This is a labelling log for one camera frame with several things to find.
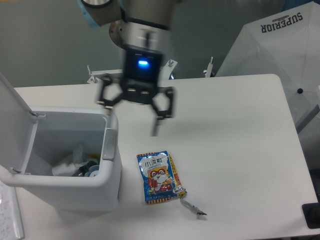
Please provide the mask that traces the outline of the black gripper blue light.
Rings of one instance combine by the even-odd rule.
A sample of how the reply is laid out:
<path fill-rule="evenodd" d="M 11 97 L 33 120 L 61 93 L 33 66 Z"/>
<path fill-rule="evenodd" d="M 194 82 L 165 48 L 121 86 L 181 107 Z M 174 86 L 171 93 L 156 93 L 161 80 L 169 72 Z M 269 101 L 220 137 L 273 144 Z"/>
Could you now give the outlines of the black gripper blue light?
<path fill-rule="evenodd" d="M 155 113 L 151 135 L 158 135 L 164 120 L 174 117 L 176 89 L 158 87 L 160 68 L 170 32 L 136 22 L 128 22 L 124 32 L 124 64 L 121 73 L 97 76 L 99 89 L 96 104 L 111 116 L 121 101 L 146 104 Z"/>

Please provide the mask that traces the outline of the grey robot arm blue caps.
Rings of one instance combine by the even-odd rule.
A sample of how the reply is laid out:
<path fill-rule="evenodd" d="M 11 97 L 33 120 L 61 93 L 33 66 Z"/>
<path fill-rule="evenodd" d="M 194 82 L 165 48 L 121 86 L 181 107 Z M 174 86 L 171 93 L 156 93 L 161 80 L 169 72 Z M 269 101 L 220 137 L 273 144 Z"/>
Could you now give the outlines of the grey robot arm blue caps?
<path fill-rule="evenodd" d="M 149 105 L 156 117 L 152 135 L 165 119 L 174 116 L 175 89 L 160 86 L 170 78 L 176 61 L 165 62 L 175 0 L 80 0 L 78 5 L 91 27 L 109 25 L 113 42 L 124 51 L 122 73 L 89 71 L 101 81 L 97 100 L 112 110 L 120 101 Z"/>

